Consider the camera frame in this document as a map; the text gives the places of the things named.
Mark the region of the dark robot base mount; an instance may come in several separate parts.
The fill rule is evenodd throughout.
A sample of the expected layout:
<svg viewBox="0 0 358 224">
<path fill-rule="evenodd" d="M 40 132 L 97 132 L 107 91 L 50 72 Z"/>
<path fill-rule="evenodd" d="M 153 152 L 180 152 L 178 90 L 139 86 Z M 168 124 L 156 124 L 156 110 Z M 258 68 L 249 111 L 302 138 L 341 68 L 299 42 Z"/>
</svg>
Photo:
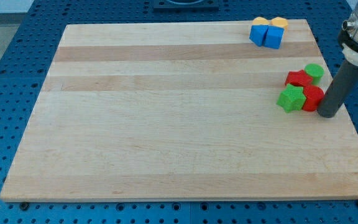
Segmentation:
<svg viewBox="0 0 358 224">
<path fill-rule="evenodd" d="M 154 11 L 219 9 L 218 0 L 153 0 Z"/>
</svg>

